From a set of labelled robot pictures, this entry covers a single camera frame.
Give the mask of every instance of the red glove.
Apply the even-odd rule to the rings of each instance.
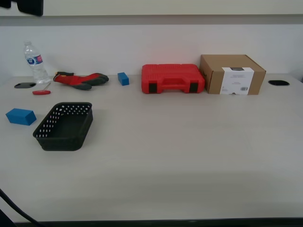
[[[74,73],[57,72],[53,78],[55,82],[70,85],[80,90],[90,90],[91,86],[101,85],[108,82],[108,77],[101,73],[93,73],[86,77],[74,76]]]

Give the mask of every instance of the plastic bottle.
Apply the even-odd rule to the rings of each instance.
[[[24,42],[24,55],[29,66],[32,68],[33,76],[37,84],[45,84],[51,81],[44,65],[42,57],[37,48],[35,48],[30,41]]]

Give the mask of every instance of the small screwdriver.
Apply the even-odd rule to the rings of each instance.
[[[41,96],[41,95],[48,95],[51,93],[51,91],[46,90],[51,83],[49,83],[43,90],[39,90],[39,91],[33,91],[33,94],[36,96]]]

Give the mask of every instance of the blue cube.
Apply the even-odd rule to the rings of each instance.
[[[125,72],[118,73],[118,79],[122,86],[129,85],[129,79]]]
[[[12,109],[6,116],[10,123],[31,125],[35,120],[36,116],[32,110]]]

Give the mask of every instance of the red case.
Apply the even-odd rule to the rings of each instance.
[[[205,86],[198,67],[194,64],[144,65],[142,92],[162,93],[166,89],[179,89],[184,93],[200,93]]]

